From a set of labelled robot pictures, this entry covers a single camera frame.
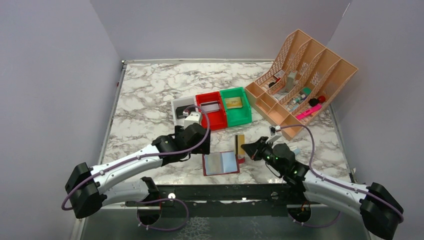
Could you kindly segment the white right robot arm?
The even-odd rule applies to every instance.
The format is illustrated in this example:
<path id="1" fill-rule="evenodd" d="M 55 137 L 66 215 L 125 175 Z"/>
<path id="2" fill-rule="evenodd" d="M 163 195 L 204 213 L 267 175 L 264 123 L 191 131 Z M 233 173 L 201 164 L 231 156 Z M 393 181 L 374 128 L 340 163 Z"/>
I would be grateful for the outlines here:
<path id="1" fill-rule="evenodd" d="M 297 161 L 287 144 L 273 145 L 267 137 L 242 144 L 241 148 L 252 160 L 263 160 L 276 170 L 295 196 L 356 217 L 381 239 L 393 239 L 398 225 L 403 222 L 403 208 L 379 183 L 368 186 L 327 176 Z"/>

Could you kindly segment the red leather card holder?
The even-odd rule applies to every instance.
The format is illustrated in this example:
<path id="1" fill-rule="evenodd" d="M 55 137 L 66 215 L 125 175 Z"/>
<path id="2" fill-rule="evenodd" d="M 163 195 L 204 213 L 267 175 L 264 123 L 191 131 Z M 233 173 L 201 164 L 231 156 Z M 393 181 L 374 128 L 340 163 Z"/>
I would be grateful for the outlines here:
<path id="1" fill-rule="evenodd" d="M 214 152 L 202 155 L 202 169 L 204 176 L 237 174 L 240 164 L 245 162 L 245 157 L 235 151 Z"/>

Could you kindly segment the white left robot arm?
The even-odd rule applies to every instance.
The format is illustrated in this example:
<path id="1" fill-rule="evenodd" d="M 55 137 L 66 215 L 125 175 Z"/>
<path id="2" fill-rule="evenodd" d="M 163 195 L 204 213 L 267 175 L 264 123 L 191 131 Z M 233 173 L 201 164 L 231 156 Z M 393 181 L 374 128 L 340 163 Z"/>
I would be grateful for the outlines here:
<path id="1" fill-rule="evenodd" d="M 89 217 L 102 207 L 121 202 L 150 202 L 160 197 L 150 177 L 128 179 L 171 163 L 184 162 L 192 154 L 210 152 L 211 132 L 198 123 L 175 128 L 173 134 L 158 136 L 151 144 L 110 163 L 74 167 L 66 185 L 61 208 L 73 211 L 77 219 Z"/>

